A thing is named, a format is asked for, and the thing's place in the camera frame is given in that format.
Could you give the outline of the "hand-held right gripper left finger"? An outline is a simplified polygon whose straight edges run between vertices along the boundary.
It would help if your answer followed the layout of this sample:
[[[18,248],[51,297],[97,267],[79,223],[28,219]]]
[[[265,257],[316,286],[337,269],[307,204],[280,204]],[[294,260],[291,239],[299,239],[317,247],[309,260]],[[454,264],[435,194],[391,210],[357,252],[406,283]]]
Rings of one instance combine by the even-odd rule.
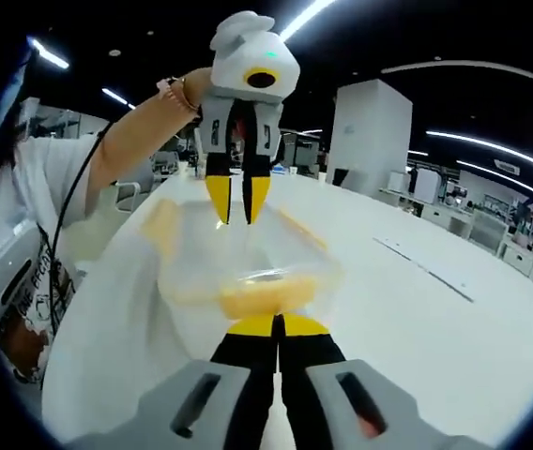
[[[107,432],[83,435],[68,449],[225,449],[251,376],[274,371],[274,316],[235,322],[209,361],[193,360],[144,394],[136,413]]]

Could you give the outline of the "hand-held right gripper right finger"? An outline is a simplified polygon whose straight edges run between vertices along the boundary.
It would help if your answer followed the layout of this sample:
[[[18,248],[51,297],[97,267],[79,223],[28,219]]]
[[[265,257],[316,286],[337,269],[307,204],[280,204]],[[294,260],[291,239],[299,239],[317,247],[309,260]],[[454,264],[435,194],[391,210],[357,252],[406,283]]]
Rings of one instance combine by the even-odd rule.
[[[299,449],[475,449],[419,414],[416,400],[366,362],[348,360],[328,329],[278,316],[282,400]]]

